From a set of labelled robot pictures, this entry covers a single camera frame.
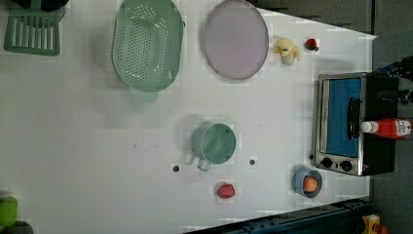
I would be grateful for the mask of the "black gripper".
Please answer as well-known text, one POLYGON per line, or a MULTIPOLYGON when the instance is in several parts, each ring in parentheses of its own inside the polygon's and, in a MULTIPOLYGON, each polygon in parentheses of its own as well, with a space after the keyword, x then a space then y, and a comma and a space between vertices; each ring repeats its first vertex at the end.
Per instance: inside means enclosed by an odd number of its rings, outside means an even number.
MULTIPOLYGON (((412 57, 405 57, 401 61, 396 61, 378 70, 380 78, 394 78, 412 80, 413 60, 412 57)), ((378 98, 399 102, 403 105, 412 103, 412 90, 404 89, 397 91, 380 91, 377 94, 378 98)))

